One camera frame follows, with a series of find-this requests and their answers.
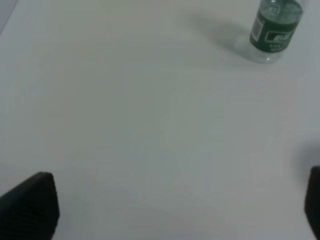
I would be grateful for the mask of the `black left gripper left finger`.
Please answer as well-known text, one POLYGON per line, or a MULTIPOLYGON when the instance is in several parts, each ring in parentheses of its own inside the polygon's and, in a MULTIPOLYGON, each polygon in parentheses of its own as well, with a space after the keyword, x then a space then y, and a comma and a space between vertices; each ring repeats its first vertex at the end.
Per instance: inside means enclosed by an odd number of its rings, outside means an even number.
POLYGON ((0 197, 2 240, 51 240, 60 218, 55 179, 38 172, 0 197))

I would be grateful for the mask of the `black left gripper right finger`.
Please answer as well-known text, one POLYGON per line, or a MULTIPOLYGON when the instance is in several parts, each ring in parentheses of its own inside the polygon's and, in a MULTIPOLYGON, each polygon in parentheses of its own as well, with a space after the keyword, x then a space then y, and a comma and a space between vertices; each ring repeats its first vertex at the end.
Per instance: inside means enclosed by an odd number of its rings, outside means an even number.
POLYGON ((304 212, 309 226, 317 240, 320 240, 320 167, 313 166, 310 170, 304 212))

